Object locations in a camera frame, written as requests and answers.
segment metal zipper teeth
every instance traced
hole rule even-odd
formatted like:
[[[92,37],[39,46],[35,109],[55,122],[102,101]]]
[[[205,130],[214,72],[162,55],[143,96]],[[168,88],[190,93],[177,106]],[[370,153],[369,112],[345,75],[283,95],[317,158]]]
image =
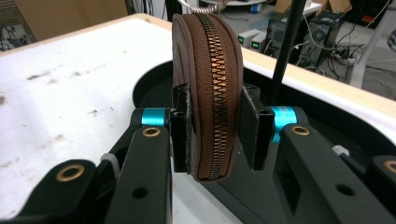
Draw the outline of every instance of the metal zipper teeth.
[[[204,26],[211,64],[213,93],[213,154],[209,179],[220,176],[227,142],[227,77],[224,65],[224,52],[214,23],[204,14],[197,14]]]

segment white table surface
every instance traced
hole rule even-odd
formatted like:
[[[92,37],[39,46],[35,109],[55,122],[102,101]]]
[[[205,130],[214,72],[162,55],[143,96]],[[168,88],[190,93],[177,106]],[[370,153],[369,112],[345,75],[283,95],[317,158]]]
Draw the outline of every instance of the white table surface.
[[[243,53],[245,67],[272,75],[274,59]],[[0,218],[15,216],[56,164],[97,164],[129,124],[136,81],[171,59],[171,32],[133,18],[0,54]],[[284,84],[349,111],[396,143],[395,102],[292,65]],[[190,176],[173,178],[174,223],[241,223]]]

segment brown leather case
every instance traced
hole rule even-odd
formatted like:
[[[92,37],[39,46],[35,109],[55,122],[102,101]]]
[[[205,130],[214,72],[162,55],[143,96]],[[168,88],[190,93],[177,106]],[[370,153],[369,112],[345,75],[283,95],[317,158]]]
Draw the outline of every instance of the brown leather case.
[[[216,15],[174,15],[174,87],[190,83],[193,131],[190,170],[199,182],[232,169],[239,140],[243,59],[236,35]]]

